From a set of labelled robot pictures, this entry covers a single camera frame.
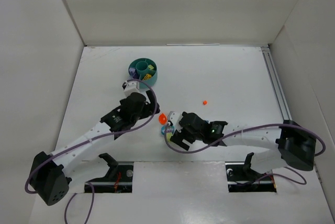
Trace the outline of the light green sloped lego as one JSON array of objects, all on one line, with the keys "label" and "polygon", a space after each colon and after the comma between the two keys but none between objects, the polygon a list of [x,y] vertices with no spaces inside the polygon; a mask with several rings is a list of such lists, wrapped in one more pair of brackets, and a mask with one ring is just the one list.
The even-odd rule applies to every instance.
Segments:
[{"label": "light green sloped lego", "polygon": [[167,139],[167,141],[170,141],[172,136],[173,136],[173,133],[172,133],[172,132],[168,132],[168,133],[166,134],[166,139]]}]

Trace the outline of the yellow lego brick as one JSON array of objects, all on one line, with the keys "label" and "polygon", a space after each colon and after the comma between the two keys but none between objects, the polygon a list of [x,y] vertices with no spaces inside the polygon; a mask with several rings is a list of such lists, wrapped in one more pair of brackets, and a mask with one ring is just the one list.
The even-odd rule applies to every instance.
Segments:
[{"label": "yellow lego brick", "polygon": [[152,75],[151,74],[146,74],[144,77],[143,77],[143,81],[146,81],[146,80],[149,80],[150,78],[152,78]]}]

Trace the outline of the orange round lego piece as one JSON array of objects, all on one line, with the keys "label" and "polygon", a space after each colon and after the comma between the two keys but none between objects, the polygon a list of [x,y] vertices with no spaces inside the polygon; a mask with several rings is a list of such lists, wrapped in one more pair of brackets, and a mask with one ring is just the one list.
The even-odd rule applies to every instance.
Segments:
[{"label": "orange round lego piece", "polygon": [[167,116],[166,116],[164,113],[161,113],[161,114],[159,115],[158,120],[159,120],[159,123],[160,123],[161,125],[166,125],[167,122],[168,122],[168,118],[167,118]]}]

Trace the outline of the dark purple long lego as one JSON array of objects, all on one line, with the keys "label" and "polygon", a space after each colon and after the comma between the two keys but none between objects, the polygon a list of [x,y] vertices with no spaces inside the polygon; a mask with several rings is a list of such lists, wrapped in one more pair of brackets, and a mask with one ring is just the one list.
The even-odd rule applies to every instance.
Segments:
[{"label": "dark purple long lego", "polygon": [[131,75],[131,77],[132,77],[133,79],[136,79],[136,80],[139,79],[139,75],[136,74],[136,73],[133,73],[133,74]]}]

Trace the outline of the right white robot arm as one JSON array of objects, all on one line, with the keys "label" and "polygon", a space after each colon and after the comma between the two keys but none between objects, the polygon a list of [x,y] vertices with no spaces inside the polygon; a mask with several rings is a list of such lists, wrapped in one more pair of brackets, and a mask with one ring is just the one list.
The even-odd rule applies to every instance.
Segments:
[{"label": "right white robot arm", "polygon": [[172,111],[167,121],[168,127],[174,129],[170,141],[182,148],[182,153],[189,153],[189,146],[195,141],[206,147],[257,147],[265,150],[247,155],[245,171],[264,174],[285,166],[300,171],[314,168],[317,136],[291,120],[248,128],[226,121],[208,122],[195,113]]}]

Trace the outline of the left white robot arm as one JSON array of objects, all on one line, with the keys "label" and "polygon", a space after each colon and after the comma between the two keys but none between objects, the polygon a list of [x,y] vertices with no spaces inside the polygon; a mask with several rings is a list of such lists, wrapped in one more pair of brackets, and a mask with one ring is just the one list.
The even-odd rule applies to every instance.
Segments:
[{"label": "left white robot arm", "polygon": [[145,94],[131,93],[74,142],[49,154],[43,151],[38,153],[24,185],[26,193],[38,194],[48,206],[56,204],[73,185],[74,176],[71,172],[84,158],[121,135],[142,128],[142,125],[136,126],[138,120],[150,122],[159,111],[153,89],[147,90]]}]

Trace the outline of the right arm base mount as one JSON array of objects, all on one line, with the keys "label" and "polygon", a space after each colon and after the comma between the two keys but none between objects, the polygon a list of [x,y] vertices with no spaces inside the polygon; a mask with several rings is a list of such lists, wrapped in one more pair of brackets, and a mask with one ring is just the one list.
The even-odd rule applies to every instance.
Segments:
[{"label": "right arm base mount", "polygon": [[226,162],[227,186],[230,193],[271,192],[276,193],[276,186],[272,176],[265,177],[251,170],[251,158],[254,153],[249,153],[244,162]]}]

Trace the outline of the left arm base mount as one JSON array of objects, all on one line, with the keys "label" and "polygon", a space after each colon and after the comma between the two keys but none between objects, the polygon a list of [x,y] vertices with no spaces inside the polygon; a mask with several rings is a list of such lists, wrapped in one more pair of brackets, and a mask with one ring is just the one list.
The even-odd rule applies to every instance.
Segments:
[{"label": "left arm base mount", "polygon": [[132,192],[133,162],[118,162],[107,153],[99,155],[99,161],[108,165],[107,172],[89,182],[95,193],[122,194]]}]

